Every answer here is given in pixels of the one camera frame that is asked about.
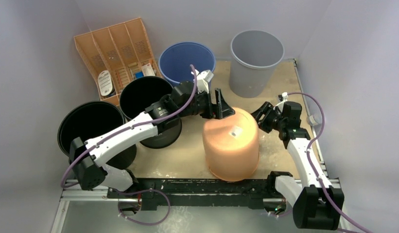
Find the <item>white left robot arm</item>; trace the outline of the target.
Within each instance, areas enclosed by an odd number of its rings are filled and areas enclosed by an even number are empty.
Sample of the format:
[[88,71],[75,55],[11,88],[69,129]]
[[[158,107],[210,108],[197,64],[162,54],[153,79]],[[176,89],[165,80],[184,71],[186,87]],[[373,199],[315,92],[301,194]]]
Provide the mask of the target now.
[[165,148],[181,135],[183,117],[234,115],[220,89],[215,89],[215,95],[216,103],[212,103],[207,88],[199,90],[191,82],[173,87],[160,77],[148,76],[124,88],[119,107],[104,101],[77,107],[62,122],[58,136],[69,155],[69,169],[83,190],[104,185],[127,199],[135,197],[138,185],[128,167],[137,143]]

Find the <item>blue plastic bucket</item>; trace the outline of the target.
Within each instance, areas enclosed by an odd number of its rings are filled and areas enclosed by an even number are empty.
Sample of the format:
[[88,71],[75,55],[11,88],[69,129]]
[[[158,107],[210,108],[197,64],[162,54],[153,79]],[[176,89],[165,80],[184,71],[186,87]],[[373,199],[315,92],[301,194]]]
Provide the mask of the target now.
[[193,79],[190,65],[199,72],[214,71],[216,58],[213,52],[203,44],[180,42],[165,49],[158,60],[161,74],[172,86]]

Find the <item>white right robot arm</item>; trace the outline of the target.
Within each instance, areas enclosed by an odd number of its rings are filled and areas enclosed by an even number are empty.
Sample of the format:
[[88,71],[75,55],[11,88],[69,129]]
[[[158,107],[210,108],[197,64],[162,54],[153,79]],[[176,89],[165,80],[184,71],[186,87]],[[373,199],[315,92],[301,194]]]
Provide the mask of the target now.
[[327,179],[311,149],[311,137],[301,127],[301,104],[284,101],[280,106],[265,102],[252,113],[259,129],[266,133],[275,130],[285,149],[291,155],[300,177],[300,183],[287,172],[272,171],[266,184],[267,194],[273,198],[282,195],[292,207],[297,228],[337,230],[344,193]]

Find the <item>grey plastic bucket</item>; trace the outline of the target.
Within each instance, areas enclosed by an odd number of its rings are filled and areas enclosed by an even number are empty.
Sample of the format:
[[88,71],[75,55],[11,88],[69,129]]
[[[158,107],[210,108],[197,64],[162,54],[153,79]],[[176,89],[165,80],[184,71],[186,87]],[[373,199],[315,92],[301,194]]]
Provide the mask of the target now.
[[232,62],[229,87],[242,98],[255,98],[265,89],[285,49],[274,35],[247,30],[234,36],[230,43]]

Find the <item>orange plastic bucket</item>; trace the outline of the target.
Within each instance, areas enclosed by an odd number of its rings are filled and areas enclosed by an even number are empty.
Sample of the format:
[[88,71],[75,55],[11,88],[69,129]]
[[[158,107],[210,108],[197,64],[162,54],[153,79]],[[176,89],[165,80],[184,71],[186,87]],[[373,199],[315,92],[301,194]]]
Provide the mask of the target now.
[[251,114],[234,108],[235,114],[204,123],[205,160],[218,179],[237,182],[250,178],[260,160],[259,129]]

